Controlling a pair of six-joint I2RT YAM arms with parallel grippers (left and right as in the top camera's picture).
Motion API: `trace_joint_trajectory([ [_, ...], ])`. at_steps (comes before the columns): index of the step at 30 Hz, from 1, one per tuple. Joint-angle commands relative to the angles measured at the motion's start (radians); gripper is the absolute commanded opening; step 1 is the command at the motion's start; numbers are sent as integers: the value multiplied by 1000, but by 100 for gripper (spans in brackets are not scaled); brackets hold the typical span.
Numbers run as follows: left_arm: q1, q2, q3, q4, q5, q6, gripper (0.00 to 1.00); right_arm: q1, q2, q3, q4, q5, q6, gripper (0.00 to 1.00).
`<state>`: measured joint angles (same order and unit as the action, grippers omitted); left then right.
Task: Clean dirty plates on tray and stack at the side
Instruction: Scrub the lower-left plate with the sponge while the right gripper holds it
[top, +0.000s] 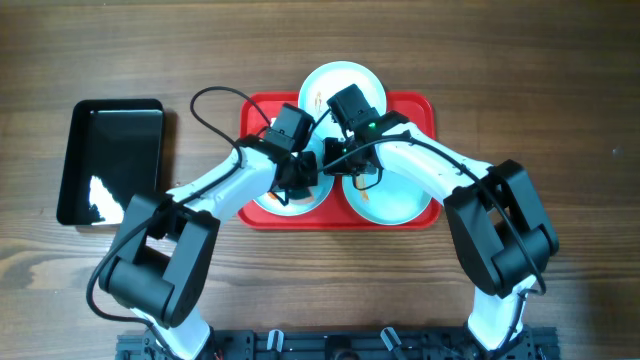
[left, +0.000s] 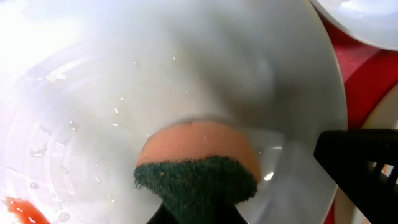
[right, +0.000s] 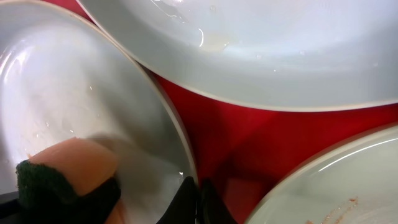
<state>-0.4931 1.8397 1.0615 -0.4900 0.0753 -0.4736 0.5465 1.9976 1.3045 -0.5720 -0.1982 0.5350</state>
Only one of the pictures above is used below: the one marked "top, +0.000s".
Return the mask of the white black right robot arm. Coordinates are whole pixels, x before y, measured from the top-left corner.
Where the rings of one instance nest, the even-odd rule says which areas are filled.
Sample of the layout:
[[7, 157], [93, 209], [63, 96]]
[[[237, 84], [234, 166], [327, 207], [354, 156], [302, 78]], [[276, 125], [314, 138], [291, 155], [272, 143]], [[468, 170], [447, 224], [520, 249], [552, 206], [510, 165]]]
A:
[[542, 277], [559, 239], [525, 170], [465, 157], [424, 134], [397, 111], [380, 114], [356, 85], [327, 101], [345, 144], [330, 151], [325, 173], [371, 168], [401, 175], [445, 210], [457, 258], [475, 286], [466, 327], [489, 356], [511, 350], [523, 329], [528, 296], [542, 296]]

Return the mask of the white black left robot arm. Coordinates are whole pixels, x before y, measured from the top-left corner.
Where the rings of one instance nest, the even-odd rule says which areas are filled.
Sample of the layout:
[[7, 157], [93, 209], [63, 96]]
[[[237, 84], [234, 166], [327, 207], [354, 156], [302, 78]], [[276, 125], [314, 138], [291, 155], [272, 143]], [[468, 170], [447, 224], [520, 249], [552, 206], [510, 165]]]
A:
[[112, 245], [95, 268], [86, 298], [100, 287], [146, 326], [155, 353], [170, 359], [213, 354], [213, 330], [197, 308], [219, 228], [242, 207], [273, 190], [289, 193], [317, 182], [306, 151], [315, 125], [289, 104], [262, 135], [233, 142], [229, 157], [197, 180], [166, 194], [136, 195]]

